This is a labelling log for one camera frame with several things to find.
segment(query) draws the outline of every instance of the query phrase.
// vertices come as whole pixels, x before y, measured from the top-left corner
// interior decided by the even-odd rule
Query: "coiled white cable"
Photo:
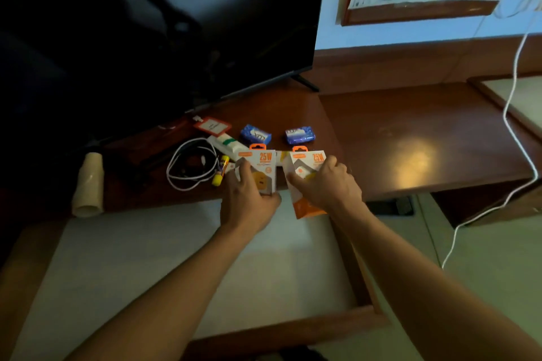
[[[209,168],[209,170],[207,170],[205,173],[203,174],[200,174],[199,176],[193,176],[193,177],[179,177],[179,176],[173,176],[170,174],[170,170],[171,168],[175,165],[177,159],[179,159],[180,157],[180,152],[186,147],[187,144],[189,143],[193,143],[193,142],[196,142],[196,141],[204,141],[206,146],[198,146],[197,148],[198,149],[204,149],[204,150],[207,150],[208,152],[212,153],[213,156],[214,156],[214,163],[213,165]],[[198,137],[198,138],[194,138],[194,139],[190,139],[190,140],[187,140],[186,142],[184,142],[183,144],[181,144],[177,150],[175,150],[175,153],[173,153],[173,156],[171,157],[171,160],[169,162],[169,164],[167,165],[167,168],[166,168],[166,178],[167,178],[167,181],[171,184],[171,186],[176,189],[176,190],[179,190],[179,191],[188,191],[188,190],[192,190],[193,188],[195,188],[198,184],[200,184],[201,182],[204,182],[204,181],[207,181],[207,180],[211,180],[213,178],[213,172],[217,169],[218,167],[218,164],[219,164],[219,161],[218,161],[218,156],[216,154],[216,150],[213,146],[211,146],[208,142],[207,142],[207,139],[203,138],[203,137]],[[177,187],[175,186],[175,184],[173,184],[173,180],[191,180],[191,181],[196,181],[194,183],[193,186],[190,186],[190,187],[187,187],[187,188],[182,188],[182,187]]]
[[[525,30],[525,34],[523,35],[523,38],[521,40],[521,43],[519,43],[519,47],[518,47],[518,50],[516,51],[516,54],[515,54],[515,57],[514,57],[514,70],[513,70],[513,81],[512,81],[512,90],[510,91],[510,95],[508,97],[508,100],[506,100],[506,105],[502,111],[502,120],[504,121],[505,125],[506,125],[506,128],[508,129],[508,131],[510,132],[512,138],[514,139],[514,141],[516,142],[516,144],[518,145],[519,149],[521,150],[521,152],[523,153],[523,155],[525,156],[525,159],[527,159],[528,163],[529,163],[529,166],[531,167],[531,170],[533,171],[533,178],[523,184],[522,186],[519,186],[518,188],[516,188],[515,190],[513,190],[510,194],[508,194],[508,197],[506,197],[506,200],[504,201],[503,204],[501,204],[500,206],[496,206],[496,207],[493,207],[493,208],[490,208],[488,210],[486,210],[485,212],[481,213],[481,214],[478,214],[475,218],[469,220],[469,221],[466,221],[460,225],[458,225],[455,230],[454,230],[454,239],[453,241],[451,242],[451,248],[450,248],[450,251],[448,252],[448,255],[446,256],[446,258],[444,259],[444,261],[442,262],[442,268],[444,269],[444,266],[446,265],[446,263],[448,262],[448,259],[450,258],[451,256],[451,253],[452,251],[454,250],[454,247],[455,247],[455,241],[456,241],[456,238],[457,238],[457,231],[459,230],[459,228],[461,227],[464,227],[466,226],[467,224],[471,224],[473,221],[477,221],[478,219],[484,217],[486,214],[489,214],[491,212],[494,212],[495,210],[499,210],[503,207],[505,207],[508,202],[511,200],[511,198],[514,196],[514,194],[516,194],[517,192],[519,191],[522,191],[524,188],[532,185],[534,182],[536,182],[538,180],[538,170],[536,168],[536,166],[534,165],[533,161],[531,160],[531,158],[529,157],[529,154],[527,154],[527,151],[525,151],[525,148],[523,147],[523,145],[521,144],[521,142],[519,141],[518,139],[518,136],[515,135],[514,131],[512,130],[512,127],[510,126],[509,122],[508,122],[508,119],[506,118],[506,114],[508,113],[508,108],[510,107],[510,103],[512,102],[512,97],[514,96],[514,92],[515,92],[515,88],[516,88],[516,85],[518,84],[518,62],[519,62],[519,56],[521,55],[521,51],[523,50],[523,46],[525,45],[525,41],[527,40],[527,37],[529,35],[529,31],[531,30],[531,27],[532,25],[534,24],[535,20],[537,18],[537,12],[533,12],[533,17],[531,19],[531,21],[529,22],[528,26],[527,26],[527,29]]]

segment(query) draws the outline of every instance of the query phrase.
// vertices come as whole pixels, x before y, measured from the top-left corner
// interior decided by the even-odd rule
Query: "person's right hand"
[[[295,173],[289,173],[287,178],[311,204],[331,216],[363,205],[362,190],[335,156],[329,156],[312,179],[302,179]]]

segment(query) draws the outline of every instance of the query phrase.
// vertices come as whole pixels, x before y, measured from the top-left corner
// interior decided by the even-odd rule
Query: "wall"
[[[474,36],[510,36],[522,34],[533,14],[532,12],[525,12],[508,19],[497,19],[494,16],[476,16],[343,27],[337,20],[339,1],[322,0],[318,36],[316,38],[317,50],[393,43],[469,39]],[[502,0],[502,14],[505,16],[510,15],[519,1]],[[538,17],[532,27],[532,32],[542,33],[542,12],[538,12],[536,15]]]

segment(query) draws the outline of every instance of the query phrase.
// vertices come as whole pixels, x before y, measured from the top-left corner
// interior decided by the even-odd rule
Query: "television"
[[[30,166],[36,149],[62,158],[309,70],[320,4],[3,0],[3,165]]]

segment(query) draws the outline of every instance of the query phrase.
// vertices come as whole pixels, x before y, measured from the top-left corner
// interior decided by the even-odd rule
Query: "yellow glue stick cap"
[[[212,181],[211,183],[212,183],[213,186],[215,186],[215,187],[220,186],[220,184],[222,184],[222,175],[221,175],[221,174],[216,174],[216,175],[213,177],[213,181]]]

